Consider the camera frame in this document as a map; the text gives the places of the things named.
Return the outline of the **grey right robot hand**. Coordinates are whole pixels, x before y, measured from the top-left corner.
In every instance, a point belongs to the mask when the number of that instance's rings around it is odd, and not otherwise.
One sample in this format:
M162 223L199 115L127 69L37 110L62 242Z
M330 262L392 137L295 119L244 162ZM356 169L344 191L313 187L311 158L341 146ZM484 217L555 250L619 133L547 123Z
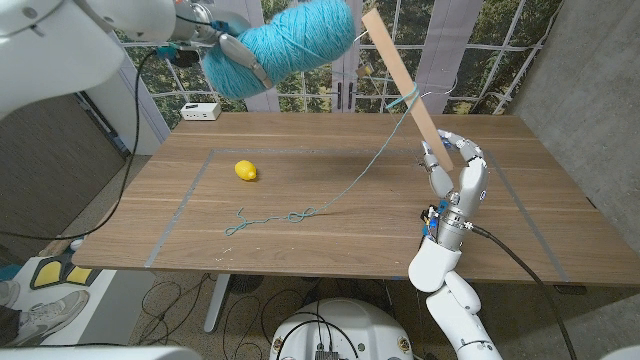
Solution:
M465 218L471 218L486 196L489 171L482 149L473 141L458 134L438 130L443 143L457 149L466 162L459 175L458 190L439 164L431 146L422 141L424 162L429 173L433 192L441 199L449 202L449 209Z

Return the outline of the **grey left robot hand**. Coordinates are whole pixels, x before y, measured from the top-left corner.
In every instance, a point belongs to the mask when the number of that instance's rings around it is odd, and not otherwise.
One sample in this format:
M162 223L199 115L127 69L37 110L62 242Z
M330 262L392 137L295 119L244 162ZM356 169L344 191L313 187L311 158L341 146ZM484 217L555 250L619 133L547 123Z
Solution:
M250 23L244 17L211 4L193 3L191 8L196 26L193 42L202 46L219 46L226 57L249 69L266 89L273 87L257 57L238 39L240 34L250 29Z

